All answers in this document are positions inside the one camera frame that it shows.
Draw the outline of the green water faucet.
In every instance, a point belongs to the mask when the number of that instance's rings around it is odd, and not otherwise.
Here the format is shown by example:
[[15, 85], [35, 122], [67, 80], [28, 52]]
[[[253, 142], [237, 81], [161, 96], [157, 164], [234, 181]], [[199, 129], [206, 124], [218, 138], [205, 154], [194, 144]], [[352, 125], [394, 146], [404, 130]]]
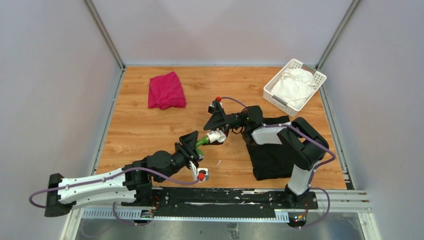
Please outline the green water faucet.
[[200, 159], [204, 158], [204, 154], [202, 150], [200, 149], [200, 147], [208, 143], [209, 143], [209, 138], [206, 135], [196, 142], [195, 150]]

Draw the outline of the white pipe fitting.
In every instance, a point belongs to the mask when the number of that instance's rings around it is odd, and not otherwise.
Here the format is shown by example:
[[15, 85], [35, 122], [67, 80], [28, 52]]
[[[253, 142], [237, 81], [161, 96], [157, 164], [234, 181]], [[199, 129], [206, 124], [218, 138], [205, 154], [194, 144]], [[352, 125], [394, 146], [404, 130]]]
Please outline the white pipe fitting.
[[222, 130], [220, 130], [220, 129], [211, 130], [210, 132], [208, 132], [206, 134], [206, 136], [207, 136], [208, 142], [210, 144], [212, 144], [212, 143], [219, 143], [219, 144], [221, 144], [227, 138], [226, 134]]

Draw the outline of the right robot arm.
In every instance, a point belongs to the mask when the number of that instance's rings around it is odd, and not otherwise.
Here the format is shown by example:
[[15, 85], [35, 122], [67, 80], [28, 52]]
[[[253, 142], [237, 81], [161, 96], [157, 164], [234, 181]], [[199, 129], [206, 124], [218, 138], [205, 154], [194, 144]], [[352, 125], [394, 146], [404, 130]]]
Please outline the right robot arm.
[[264, 117], [258, 105], [226, 113], [218, 99], [211, 102], [208, 112], [211, 117], [203, 130], [208, 132], [209, 144], [221, 144], [229, 132], [238, 130], [255, 179], [288, 178], [283, 201], [292, 209], [306, 202], [313, 173], [328, 152], [329, 144], [304, 118]]

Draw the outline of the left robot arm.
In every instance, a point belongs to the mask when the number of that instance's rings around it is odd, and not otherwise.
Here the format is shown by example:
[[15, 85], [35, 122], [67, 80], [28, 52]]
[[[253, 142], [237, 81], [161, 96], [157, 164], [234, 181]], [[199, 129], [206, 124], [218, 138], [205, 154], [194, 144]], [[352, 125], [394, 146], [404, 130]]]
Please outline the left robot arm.
[[44, 216], [61, 217], [71, 210], [100, 203], [149, 206], [153, 201], [153, 182], [186, 184], [173, 179], [172, 175], [184, 167], [198, 166], [198, 137], [198, 131], [193, 131], [179, 138], [174, 145], [174, 153], [160, 150], [107, 173], [80, 178], [51, 174]]

